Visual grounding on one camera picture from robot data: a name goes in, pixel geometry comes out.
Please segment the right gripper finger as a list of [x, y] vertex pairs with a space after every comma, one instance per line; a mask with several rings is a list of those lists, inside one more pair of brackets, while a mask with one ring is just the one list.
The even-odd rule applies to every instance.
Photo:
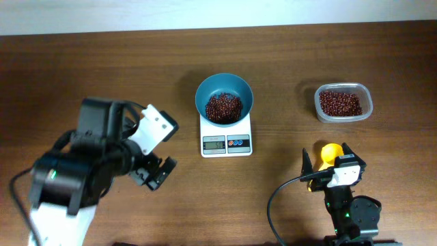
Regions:
[[355, 153], [352, 151], [352, 149], [347, 145], [347, 143], [341, 144], [343, 155], [344, 156], [355, 156]]
[[311, 159], [309, 157], [308, 152], [305, 148], [302, 149], [302, 168], [300, 173], [300, 181], [306, 182], [310, 180], [311, 175], [313, 174], [313, 166], [311, 163]]

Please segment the yellow measuring scoop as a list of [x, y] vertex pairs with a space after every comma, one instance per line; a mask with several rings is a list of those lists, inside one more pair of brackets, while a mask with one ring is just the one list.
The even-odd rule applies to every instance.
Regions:
[[337, 143], [328, 143], [321, 148], [316, 164], [312, 166], [313, 173], [324, 173], [307, 182], [308, 191], [321, 191], [331, 181], [334, 174], [335, 159], [342, 155], [342, 147]]

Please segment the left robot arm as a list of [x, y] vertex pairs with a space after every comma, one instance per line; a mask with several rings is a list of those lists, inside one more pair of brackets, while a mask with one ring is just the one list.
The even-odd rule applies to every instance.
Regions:
[[30, 245], [82, 245], [101, 198], [118, 176], [157, 190], [177, 162], [153, 150], [179, 129], [165, 111], [126, 100], [86, 98], [75, 129], [31, 169]]

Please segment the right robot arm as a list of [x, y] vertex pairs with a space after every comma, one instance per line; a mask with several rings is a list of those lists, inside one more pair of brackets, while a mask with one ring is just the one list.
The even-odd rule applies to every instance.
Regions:
[[301, 182], [310, 192], [324, 193], [324, 205], [330, 215], [334, 236], [325, 236], [326, 245], [401, 245], [394, 240], [375, 241], [382, 204], [366, 196], [353, 195], [352, 187], [361, 180], [367, 166], [346, 144], [330, 143], [322, 148], [322, 165], [313, 169], [306, 150], [302, 151]]

